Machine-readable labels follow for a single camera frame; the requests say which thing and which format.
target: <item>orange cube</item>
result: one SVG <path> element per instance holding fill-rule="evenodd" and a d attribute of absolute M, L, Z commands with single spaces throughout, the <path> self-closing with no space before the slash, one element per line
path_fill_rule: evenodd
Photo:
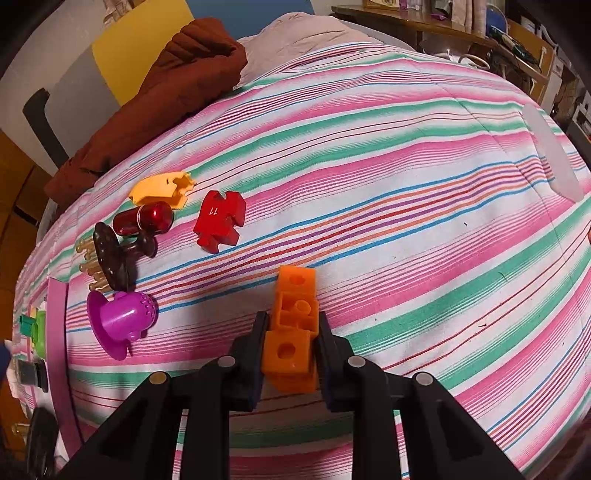
<path fill-rule="evenodd" d="M 316 272 L 312 268 L 282 265 L 261 366 L 277 390 L 284 393 L 316 390 L 318 372 L 312 341 L 318 336 L 318 322 Z"/>
<path fill-rule="evenodd" d="M 311 349 L 307 330 L 269 330 L 265 333 L 261 371 L 265 375 L 307 374 Z"/>

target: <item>green plastic toy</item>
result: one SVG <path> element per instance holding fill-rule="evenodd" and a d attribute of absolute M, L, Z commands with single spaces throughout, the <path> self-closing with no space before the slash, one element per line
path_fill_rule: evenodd
<path fill-rule="evenodd" d="M 29 317 L 29 315 L 19 315 L 18 316 L 18 323 L 20 324 L 21 335 L 25 335 L 28 337 L 33 336 L 33 328 L 35 325 L 35 319 Z"/>
<path fill-rule="evenodd" d="M 38 356 L 45 359 L 45 311 L 38 311 L 35 320 L 35 326 L 33 328 L 35 351 Z"/>

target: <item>striped fabric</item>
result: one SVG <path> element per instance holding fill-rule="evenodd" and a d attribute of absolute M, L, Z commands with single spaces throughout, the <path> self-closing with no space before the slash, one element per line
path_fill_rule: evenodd
<path fill-rule="evenodd" d="M 591 404 L 591 174 L 546 116 L 585 198 L 552 191 L 520 114 L 528 102 L 500 77 L 395 47 L 307 54 L 101 178 L 28 260 L 15 313 L 48 275 L 69 281 L 70 382 L 88 436 L 149 372 L 223 355 L 271 307 L 280 265 L 313 267 L 320 307 L 357 354 L 434 374 L 531 476 Z M 130 208 L 139 179 L 177 170 L 197 186 L 156 258 L 138 263 L 137 290 L 160 314 L 116 362 L 90 329 L 73 245 Z M 238 246 L 217 255 L 191 231 L 211 189 L 248 205 Z M 406 471 L 399 417 L 397 427 Z M 329 414 L 319 393 L 266 385 L 231 431 L 235 479 L 350 478 L 352 418 Z M 177 471 L 182 445 L 183 429 Z"/>

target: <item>brown blanket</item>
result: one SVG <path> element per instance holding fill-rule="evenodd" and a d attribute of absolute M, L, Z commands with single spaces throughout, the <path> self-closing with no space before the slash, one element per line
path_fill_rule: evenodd
<path fill-rule="evenodd" d="M 63 212 L 101 175 L 187 114 L 230 92 L 245 65 L 244 47 L 219 20 L 193 20 L 168 42 L 138 94 L 62 165 L 45 192 Z"/>

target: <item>yellow panel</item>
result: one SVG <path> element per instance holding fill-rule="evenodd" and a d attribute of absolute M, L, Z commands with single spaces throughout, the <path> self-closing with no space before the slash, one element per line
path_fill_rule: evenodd
<path fill-rule="evenodd" d="M 120 105 L 138 93 L 162 49 L 191 20 L 184 0 L 146 0 L 92 44 L 100 73 Z"/>

